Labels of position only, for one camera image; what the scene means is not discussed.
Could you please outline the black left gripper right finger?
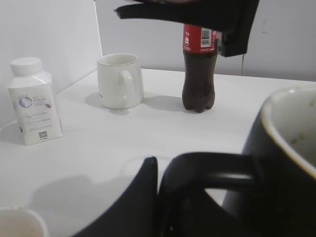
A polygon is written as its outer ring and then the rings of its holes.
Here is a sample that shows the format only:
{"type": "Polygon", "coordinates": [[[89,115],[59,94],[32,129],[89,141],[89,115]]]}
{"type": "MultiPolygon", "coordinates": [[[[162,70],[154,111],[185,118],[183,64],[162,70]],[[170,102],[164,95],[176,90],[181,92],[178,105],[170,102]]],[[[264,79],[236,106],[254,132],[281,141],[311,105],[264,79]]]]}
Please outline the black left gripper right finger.
{"type": "Polygon", "coordinates": [[[204,189],[186,192],[163,212],[159,237],[236,237],[237,227],[204,189]]]}

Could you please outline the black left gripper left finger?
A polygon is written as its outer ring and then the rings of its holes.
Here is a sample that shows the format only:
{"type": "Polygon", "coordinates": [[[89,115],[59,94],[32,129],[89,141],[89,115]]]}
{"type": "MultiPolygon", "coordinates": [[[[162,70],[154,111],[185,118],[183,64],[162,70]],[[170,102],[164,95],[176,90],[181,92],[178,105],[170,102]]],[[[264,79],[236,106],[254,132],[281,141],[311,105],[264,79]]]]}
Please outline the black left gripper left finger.
{"type": "Polygon", "coordinates": [[[158,161],[144,159],[122,195],[76,237],[153,237],[158,187],[158,161]]]}

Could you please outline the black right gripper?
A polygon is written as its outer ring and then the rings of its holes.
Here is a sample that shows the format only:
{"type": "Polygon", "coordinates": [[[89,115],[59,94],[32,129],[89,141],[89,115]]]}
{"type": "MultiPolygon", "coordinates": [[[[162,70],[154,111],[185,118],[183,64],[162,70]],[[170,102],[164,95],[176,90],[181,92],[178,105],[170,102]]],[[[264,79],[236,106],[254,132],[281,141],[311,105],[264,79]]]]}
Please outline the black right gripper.
{"type": "Polygon", "coordinates": [[[221,33],[220,54],[247,53],[257,0],[137,0],[115,9],[120,19],[151,19],[191,24],[221,33]]]}

